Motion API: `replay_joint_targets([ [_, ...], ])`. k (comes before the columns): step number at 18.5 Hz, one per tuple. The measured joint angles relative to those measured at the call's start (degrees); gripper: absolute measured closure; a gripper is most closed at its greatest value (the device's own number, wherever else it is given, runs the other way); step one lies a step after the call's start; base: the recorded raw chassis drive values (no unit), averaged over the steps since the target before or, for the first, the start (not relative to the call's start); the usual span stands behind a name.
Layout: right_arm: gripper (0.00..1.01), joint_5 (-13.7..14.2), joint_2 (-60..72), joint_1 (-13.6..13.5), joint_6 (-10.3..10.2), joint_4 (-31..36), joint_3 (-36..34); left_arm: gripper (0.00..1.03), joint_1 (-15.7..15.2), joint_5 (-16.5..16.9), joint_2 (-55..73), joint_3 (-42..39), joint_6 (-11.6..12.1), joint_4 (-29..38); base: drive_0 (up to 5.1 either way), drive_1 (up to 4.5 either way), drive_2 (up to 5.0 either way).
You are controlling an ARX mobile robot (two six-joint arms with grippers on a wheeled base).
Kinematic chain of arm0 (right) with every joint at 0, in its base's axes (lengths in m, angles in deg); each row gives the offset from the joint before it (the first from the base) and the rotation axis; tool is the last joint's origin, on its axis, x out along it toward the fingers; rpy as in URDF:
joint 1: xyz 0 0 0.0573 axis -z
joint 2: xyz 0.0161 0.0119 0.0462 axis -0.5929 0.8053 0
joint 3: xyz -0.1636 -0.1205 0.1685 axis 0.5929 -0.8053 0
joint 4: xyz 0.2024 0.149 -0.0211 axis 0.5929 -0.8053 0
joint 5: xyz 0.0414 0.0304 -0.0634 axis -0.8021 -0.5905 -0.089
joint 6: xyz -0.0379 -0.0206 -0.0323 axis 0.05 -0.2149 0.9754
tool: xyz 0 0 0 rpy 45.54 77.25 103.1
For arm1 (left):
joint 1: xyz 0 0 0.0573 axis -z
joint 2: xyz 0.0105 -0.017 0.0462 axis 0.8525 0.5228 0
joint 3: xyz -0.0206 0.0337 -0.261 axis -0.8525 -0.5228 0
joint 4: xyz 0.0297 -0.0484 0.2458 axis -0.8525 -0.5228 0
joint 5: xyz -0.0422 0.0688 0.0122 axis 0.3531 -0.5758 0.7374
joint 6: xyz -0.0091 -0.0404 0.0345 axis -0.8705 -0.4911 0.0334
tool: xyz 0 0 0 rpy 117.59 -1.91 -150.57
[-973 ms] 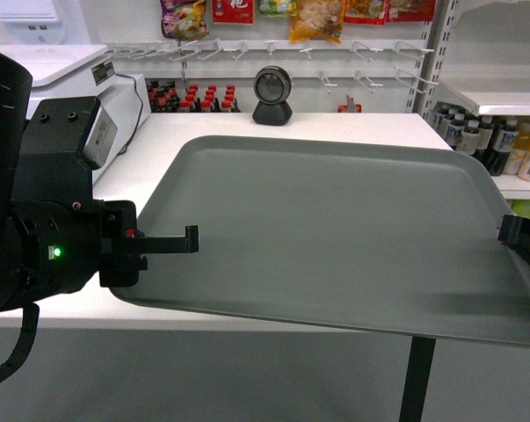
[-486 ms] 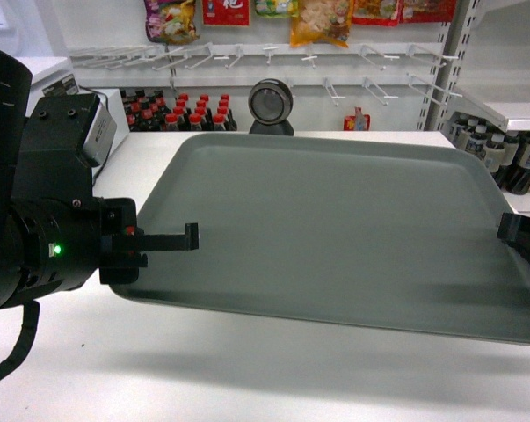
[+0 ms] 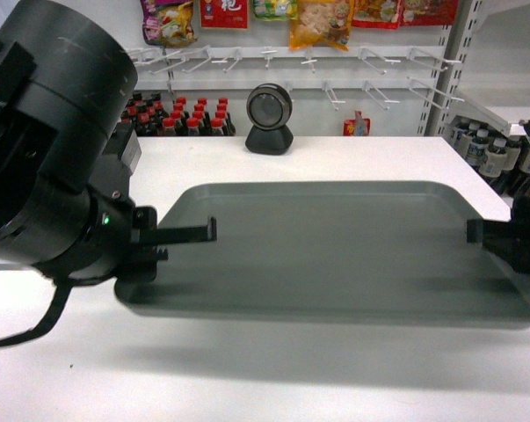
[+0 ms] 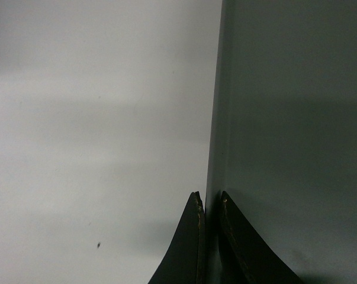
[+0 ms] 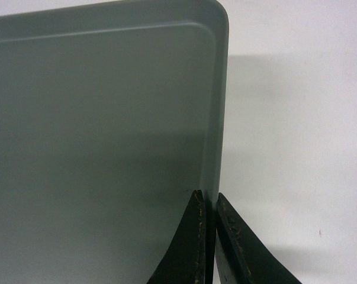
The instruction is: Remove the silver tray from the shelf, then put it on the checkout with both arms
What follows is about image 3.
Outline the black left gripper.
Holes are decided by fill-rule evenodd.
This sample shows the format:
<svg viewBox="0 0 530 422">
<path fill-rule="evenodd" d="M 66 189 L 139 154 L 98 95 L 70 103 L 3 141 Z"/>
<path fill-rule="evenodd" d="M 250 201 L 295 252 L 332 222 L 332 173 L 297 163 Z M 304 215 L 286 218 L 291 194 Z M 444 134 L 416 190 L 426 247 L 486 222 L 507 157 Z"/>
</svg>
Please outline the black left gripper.
<svg viewBox="0 0 530 422">
<path fill-rule="evenodd" d="M 217 240 L 213 216 L 202 226 L 156 229 L 153 207 L 131 200 L 91 195 L 91 208 L 77 240 L 60 256 L 40 263 L 40 272 L 55 282 L 92 286 L 115 277 L 119 282 L 151 282 L 166 248 L 150 244 L 194 244 Z"/>
</svg>

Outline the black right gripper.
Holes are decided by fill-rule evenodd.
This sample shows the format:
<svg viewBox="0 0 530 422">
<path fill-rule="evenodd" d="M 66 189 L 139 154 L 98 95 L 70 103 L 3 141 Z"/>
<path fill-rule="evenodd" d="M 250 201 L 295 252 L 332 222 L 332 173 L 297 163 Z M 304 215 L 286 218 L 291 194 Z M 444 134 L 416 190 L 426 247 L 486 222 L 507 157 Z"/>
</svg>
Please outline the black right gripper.
<svg viewBox="0 0 530 422">
<path fill-rule="evenodd" d="M 513 200 L 508 222 L 469 219 L 466 240 L 501 258 L 516 273 L 530 274 L 530 196 Z"/>
</svg>

